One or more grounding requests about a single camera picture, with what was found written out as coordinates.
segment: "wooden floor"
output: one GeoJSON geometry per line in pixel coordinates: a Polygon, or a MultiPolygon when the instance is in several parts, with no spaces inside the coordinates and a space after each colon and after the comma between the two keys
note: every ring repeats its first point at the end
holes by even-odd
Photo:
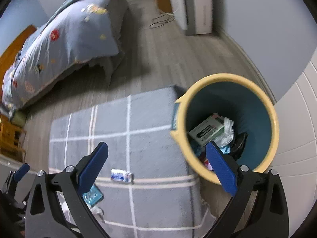
{"type": "MultiPolygon", "coordinates": [[[[110,87],[105,86],[101,67],[83,67],[28,108],[24,147],[26,162],[31,168],[47,171],[50,126],[54,119],[66,114],[171,84],[188,88],[215,73],[239,74],[260,85],[256,73],[219,37],[213,34],[184,36],[175,21],[149,29],[152,19],[159,16],[154,0],[130,0],[129,3],[130,11],[122,27],[126,57],[114,72],[110,87]]],[[[202,195],[216,216],[230,199],[221,186],[206,181],[202,181],[202,195]]]]}

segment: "metal screw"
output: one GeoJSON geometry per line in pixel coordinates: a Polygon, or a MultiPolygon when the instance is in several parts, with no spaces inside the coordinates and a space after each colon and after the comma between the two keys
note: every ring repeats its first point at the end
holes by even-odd
{"type": "Polygon", "coordinates": [[[73,166],[67,166],[66,167],[66,172],[71,173],[74,170],[73,166]]]}
{"type": "Polygon", "coordinates": [[[44,171],[43,171],[43,170],[40,170],[40,171],[37,172],[36,175],[37,175],[37,176],[42,176],[43,174],[44,174],[44,171]]]}
{"type": "Polygon", "coordinates": [[[246,165],[240,166],[240,169],[241,169],[241,171],[243,171],[243,172],[249,171],[249,168],[248,168],[246,165]]]}
{"type": "Polygon", "coordinates": [[[272,173],[274,176],[277,176],[277,175],[278,175],[278,172],[277,172],[275,169],[271,169],[271,173],[272,173]]]}

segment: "black cable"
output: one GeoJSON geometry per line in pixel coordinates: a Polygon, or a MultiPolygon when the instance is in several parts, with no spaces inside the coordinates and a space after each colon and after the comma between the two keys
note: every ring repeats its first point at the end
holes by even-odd
{"type": "Polygon", "coordinates": [[[159,17],[156,17],[156,18],[152,19],[152,24],[149,26],[149,28],[159,28],[159,27],[162,27],[165,24],[167,24],[167,23],[169,23],[169,22],[171,22],[173,20],[175,20],[174,15],[172,15],[172,14],[163,14],[163,15],[161,15],[159,17]],[[165,20],[155,21],[155,20],[157,20],[157,19],[159,19],[159,18],[161,18],[163,16],[168,16],[168,18],[165,19],[165,20]]]}

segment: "trash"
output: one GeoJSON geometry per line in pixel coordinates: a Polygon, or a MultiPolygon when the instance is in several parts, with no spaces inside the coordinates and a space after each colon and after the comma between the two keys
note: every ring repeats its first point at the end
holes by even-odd
{"type": "MultiPolygon", "coordinates": [[[[104,212],[100,207],[90,206],[88,203],[86,203],[86,205],[88,206],[88,208],[90,209],[90,211],[93,215],[99,215],[100,217],[102,217],[104,215],[104,212]]],[[[69,208],[68,208],[66,201],[63,202],[63,204],[61,205],[61,208],[62,208],[64,214],[69,211],[69,208]]]]}
{"type": "Polygon", "coordinates": [[[238,160],[241,157],[247,137],[248,134],[246,132],[242,132],[235,137],[235,140],[231,146],[231,151],[229,153],[229,155],[232,156],[234,160],[238,160]]]}
{"type": "Polygon", "coordinates": [[[212,171],[212,166],[210,165],[210,163],[209,163],[209,161],[208,161],[207,158],[204,160],[203,164],[205,165],[205,167],[206,167],[208,170],[212,171]]]}
{"type": "Polygon", "coordinates": [[[201,147],[195,140],[190,141],[191,148],[193,149],[196,157],[199,157],[206,149],[206,146],[201,147]]]}
{"type": "Polygon", "coordinates": [[[214,113],[193,128],[188,134],[203,147],[224,131],[223,119],[214,113]]]}
{"type": "Polygon", "coordinates": [[[224,146],[224,147],[220,148],[220,150],[221,150],[222,153],[224,153],[224,154],[229,154],[231,148],[230,148],[230,145],[227,145],[227,146],[224,146]]]}
{"type": "Polygon", "coordinates": [[[111,178],[112,181],[120,181],[125,183],[133,182],[133,174],[126,170],[112,169],[111,178]]]}
{"type": "Polygon", "coordinates": [[[241,157],[248,134],[243,132],[235,135],[233,124],[229,118],[213,113],[188,133],[192,137],[192,150],[207,169],[212,171],[212,166],[206,158],[206,144],[210,141],[214,141],[222,153],[232,156],[234,160],[241,157]]]}
{"type": "Polygon", "coordinates": [[[219,136],[215,137],[213,141],[217,144],[217,146],[221,149],[233,140],[234,137],[234,131],[233,131],[233,121],[231,121],[229,118],[225,117],[223,119],[223,133],[219,136]]]}
{"type": "Polygon", "coordinates": [[[86,192],[82,195],[82,198],[88,204],[89,206],[93,207],[96,205],[99,201],[103,199],[103,194],[101,191],[97,188],[96,185],[92,185],[89,192],[86,192]]]}

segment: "comforter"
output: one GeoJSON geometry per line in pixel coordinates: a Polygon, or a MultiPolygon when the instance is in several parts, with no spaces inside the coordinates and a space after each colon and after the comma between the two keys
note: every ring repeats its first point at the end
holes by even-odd
{"type": "Polygon", "coordinates": [[[109,2],[66,0],[26,40],[4,76],[2,101],[9,110],[22,108],[74,64],[118,54],[109,2]]]}

